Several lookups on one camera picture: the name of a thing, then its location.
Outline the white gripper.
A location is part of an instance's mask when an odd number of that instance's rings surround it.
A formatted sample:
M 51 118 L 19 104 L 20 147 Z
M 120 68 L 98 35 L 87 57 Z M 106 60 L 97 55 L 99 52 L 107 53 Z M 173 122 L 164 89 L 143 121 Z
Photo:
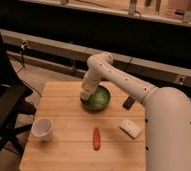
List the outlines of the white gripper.
M 81 86 L 80 98 L 88 100 L 98 87 L 98 83 L 88 78 L 84 79 Z

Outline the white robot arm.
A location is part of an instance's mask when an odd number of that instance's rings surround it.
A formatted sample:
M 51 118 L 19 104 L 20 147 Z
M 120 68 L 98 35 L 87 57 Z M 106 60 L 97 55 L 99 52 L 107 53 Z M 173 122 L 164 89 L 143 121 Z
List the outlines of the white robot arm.
M 87 60 L 80 97 L 95 93 L 105 78 L 145 108 L 146 171 L 191 171 L 191 101 L 181 90 L 157 87 L 113 66 L 108 52 Z

